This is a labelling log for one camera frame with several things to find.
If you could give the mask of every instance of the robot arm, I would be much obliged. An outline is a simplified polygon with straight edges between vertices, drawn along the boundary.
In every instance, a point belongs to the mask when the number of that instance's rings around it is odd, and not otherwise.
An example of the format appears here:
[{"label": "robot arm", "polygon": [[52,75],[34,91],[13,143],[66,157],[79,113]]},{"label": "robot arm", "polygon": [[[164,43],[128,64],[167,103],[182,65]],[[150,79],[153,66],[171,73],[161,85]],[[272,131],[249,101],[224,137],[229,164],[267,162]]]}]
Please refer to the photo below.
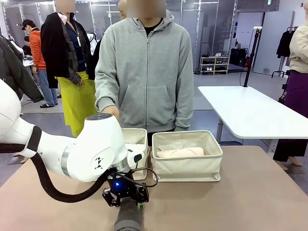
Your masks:
[{"label": "robot arm", "polygon": [[[20,118],[18,97],[2,80],[0,105],[0,153],[16,152],[16,145],[24,145],[19,154],[31,158],[43,188],[54,199],[81,201],[95,193],[107,180],[110,189],[105,189],[103,196],[110,206],[119,206],[120,199],[127,195],[140,203],[148,202],[146,187],[132,183],[131,167],[144,154],[126,149],[121,127],[114,116],[97,114],[88,117],[81,134],[70,138],[47,134]],[[83,182],[96,182],[89,190],[74,197],[54,188],[46,168]],[[115,192],[120,195],[116,199],[111,195]]]}]

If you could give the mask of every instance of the shoe rack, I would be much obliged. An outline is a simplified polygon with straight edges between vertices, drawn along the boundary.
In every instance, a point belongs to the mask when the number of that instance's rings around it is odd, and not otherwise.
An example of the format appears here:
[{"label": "shoe rack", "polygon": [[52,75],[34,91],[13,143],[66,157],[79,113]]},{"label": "shoe rack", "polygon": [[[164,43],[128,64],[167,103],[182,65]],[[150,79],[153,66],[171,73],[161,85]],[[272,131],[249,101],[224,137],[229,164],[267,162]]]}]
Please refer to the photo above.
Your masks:
[{"label": "shoe rack", "polygon": [[209,56],[209,57],[201,57],[200,59],[200,74],[226,74],[228,72],[230,62],[230,56]]}]

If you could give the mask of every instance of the beige sweater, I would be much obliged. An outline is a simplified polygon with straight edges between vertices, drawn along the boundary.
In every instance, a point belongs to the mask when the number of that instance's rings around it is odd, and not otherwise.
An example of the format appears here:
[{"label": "beige sweater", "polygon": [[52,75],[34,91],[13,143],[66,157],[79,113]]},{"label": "beige sweater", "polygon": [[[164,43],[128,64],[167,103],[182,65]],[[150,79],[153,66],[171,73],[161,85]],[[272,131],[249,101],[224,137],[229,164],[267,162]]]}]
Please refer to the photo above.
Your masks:
[{"label": "beige sweater", "polygon": [[294,33],[290,52],[290,70],[308,73],[308,20]]}]

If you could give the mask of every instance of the orange jacket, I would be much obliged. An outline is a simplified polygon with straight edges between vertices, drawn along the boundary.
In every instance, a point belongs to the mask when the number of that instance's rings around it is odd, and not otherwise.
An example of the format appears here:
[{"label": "orange jacket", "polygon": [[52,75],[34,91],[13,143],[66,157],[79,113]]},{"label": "orange jacket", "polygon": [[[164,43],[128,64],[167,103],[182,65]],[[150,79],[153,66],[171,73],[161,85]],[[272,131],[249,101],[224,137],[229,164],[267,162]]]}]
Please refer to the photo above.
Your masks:
[{"label": "orange jacket", "polygon": [[40,31],[31,31],[29,40],[34,64],[37,66],[37,69],[46,69],[46,64],[41,50]]}]

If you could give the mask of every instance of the brown table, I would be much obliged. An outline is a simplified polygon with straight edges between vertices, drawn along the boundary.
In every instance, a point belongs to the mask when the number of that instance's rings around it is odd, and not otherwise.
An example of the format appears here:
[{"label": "brown table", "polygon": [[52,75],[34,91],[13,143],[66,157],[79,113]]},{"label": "brown table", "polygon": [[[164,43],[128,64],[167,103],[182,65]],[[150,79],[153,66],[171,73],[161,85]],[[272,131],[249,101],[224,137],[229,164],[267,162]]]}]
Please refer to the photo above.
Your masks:
[{"label": "brown table", "polygon": [[[307,231],[308,198],[259,147],[223,147],[220,182],[159,183],[145,231]],[[65,193],[91,184],[50,173]],[[65,204],[42,189],[28,161],[0,188],[1,231],[112,231],[118,209],[91,198]]]}]

